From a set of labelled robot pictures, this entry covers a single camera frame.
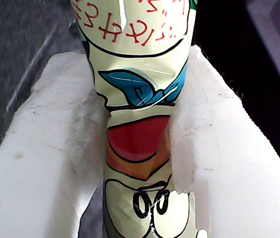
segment cartoon eye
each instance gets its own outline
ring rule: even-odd
[[[107,181],[105,188],[108,214],[117,232],[124,238],[146,237],[152,205],[148,194],[117,180]]]
[[[158,237],[178,237],[189,220],[189,195],[178,194],[175,190],[161,190],[155,197],[154,206],[154,226]]]
[[[163,215],[166,213],[169,205],[169,196],[170,191],[169,190],[161,190],[156,195],[156,210],[160,215]]]
[[[144,209],[140,206],[140,198],[142,198],[144,203]],[[136,215],[143,219],[146,218],[149,214],[149,210],[151,207],[151,201],[146,192],[140,191],[136,192],[133,197],[133,207]]]

